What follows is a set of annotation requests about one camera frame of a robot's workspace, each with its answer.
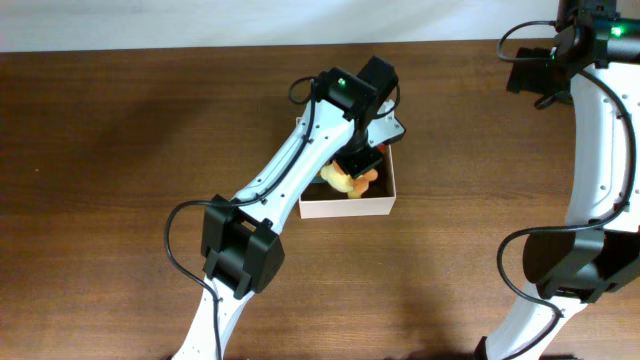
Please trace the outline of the yellow plush duck toy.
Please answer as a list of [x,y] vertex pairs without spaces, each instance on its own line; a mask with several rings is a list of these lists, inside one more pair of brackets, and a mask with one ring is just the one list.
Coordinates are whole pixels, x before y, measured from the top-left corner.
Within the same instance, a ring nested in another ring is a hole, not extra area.
[[370,183],[378,179],[379,174],[376,169],[371,169],[364,175],[352,177],[336,161],[332,161],[321,168],[319,176],[333,189],[346,194],[349,199],[359,199],[369,189]]

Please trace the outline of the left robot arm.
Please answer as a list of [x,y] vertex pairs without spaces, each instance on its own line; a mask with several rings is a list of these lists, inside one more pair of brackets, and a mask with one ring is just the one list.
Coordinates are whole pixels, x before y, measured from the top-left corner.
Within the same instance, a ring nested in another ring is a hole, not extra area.
[[175,268],[202,287],[200,304],[177,359],[220,359],[249,300],[284,262],[280,234],[309,184],[320,178],[349,198],[377,177],[383,147],[406,133],[394,67],[373,56],[357,73],[334,67],[307,77],[305,110],[266,167],[231,199],[199,201],[204,209],[202,275]]

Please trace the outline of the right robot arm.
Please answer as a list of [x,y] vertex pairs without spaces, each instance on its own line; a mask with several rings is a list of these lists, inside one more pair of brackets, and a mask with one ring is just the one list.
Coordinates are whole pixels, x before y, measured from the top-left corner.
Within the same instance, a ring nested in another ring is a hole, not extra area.
[[510,92],[575,111],[571,199],[561,226],[526,228],[516,302],[478,359],[540,359],[561,328],[639,275],[639,23],[615,0],[562,0],[551,48],[510,60]]

